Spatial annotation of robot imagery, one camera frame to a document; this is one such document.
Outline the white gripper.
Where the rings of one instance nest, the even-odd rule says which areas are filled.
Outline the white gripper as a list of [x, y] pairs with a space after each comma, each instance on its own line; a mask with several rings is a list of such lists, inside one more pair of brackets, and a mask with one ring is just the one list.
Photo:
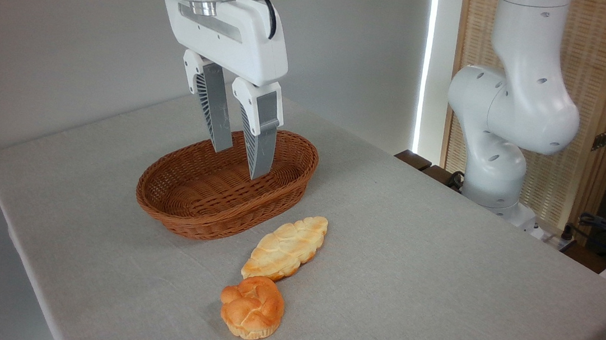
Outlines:
[[188, 86], [198, 95], [213, 150], [232, 147], [224, 68], [241, 77], [232, 83], [232, 91], [241, 104], [250, 178], [268, 174], [283, 125], [281, 86], [276, 82], [288, 72], [280, 16], [269, 39], [271, 21], [263, 1], [218, 2], [213, 16], [194, 13], [186, 1], [165, 2], [175, 38], [187, 48], [183, 61]]

